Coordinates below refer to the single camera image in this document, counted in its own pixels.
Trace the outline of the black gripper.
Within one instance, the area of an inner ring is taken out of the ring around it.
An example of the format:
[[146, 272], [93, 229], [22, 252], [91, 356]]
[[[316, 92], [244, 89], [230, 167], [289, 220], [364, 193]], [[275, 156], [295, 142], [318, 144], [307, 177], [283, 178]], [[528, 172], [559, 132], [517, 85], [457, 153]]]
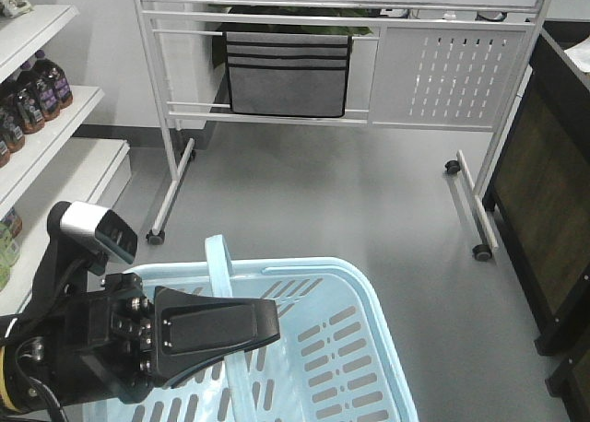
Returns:
[[140, 364], [141, 310], [147, 300], [134, 273], [110, 274], [101, 290], [67, 281], [50, 314], [48, 378], [63, 404], [118, 399], [142, 402], [153, 389], [177, 388], [225, 356], [253, 351], [280, 338], [272, 299], [216, 298], [158, 286], [152, 322], [152, 378]]

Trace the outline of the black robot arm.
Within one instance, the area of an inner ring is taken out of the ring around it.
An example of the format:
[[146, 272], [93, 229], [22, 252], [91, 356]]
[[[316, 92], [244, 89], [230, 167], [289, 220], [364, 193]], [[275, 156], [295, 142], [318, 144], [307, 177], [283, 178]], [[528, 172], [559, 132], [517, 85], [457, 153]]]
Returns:
[[21, 421], [45, 411], [117, 399], [138, 404], [157, 388], [176, 388], [224, 357], [280, 337], [271, 299], [231, 299], [156, 287], [146, 295], [133, 272], [108, 274], [95, 291], [77, 282], [81, 253], [49, 248], [25, 312], [5, 317], [1, 343], [1, 417]]

